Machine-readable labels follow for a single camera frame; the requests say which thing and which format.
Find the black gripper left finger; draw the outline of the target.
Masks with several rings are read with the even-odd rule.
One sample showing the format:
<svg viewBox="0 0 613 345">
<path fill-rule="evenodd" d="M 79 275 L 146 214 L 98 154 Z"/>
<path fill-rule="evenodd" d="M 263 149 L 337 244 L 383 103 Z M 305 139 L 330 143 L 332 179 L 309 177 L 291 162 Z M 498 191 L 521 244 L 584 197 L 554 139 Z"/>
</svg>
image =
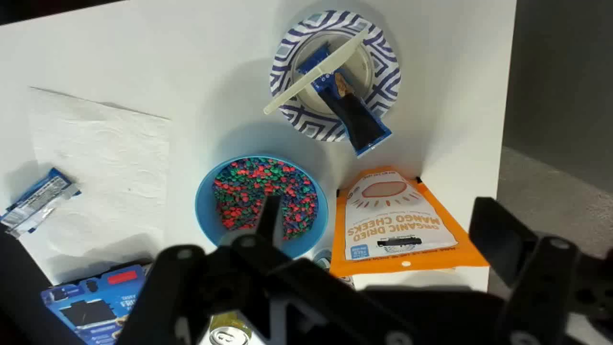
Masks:
<svg viewBox="0 0 613 345">
<path fill-rule="evenodd" d="M 264 287 L 257 266 L 274 252 L 280 197 L 264 200 L 253 233 L 230 237 L 213 252 L 197 244 L 161 250 L 117 345 L 197 345 L 211 317 L 236 310 L 266 342 L 289 338 L 286 306 Z"/>
</svg>

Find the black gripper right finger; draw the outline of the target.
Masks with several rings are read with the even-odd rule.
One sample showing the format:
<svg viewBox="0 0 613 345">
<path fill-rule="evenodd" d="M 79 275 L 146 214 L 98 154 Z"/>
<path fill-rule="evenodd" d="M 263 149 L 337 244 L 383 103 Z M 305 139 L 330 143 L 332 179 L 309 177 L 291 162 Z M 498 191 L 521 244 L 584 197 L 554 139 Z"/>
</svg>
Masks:
<svg viewBox="0 0 613 345">
<path fill-rule="evenodd" d="M 492 197 L 475 198 L 469 237 L 510 287 L 496 336 L 504 345 L 563 345 L 579 246 L 535 233 Z"/>
</svg>

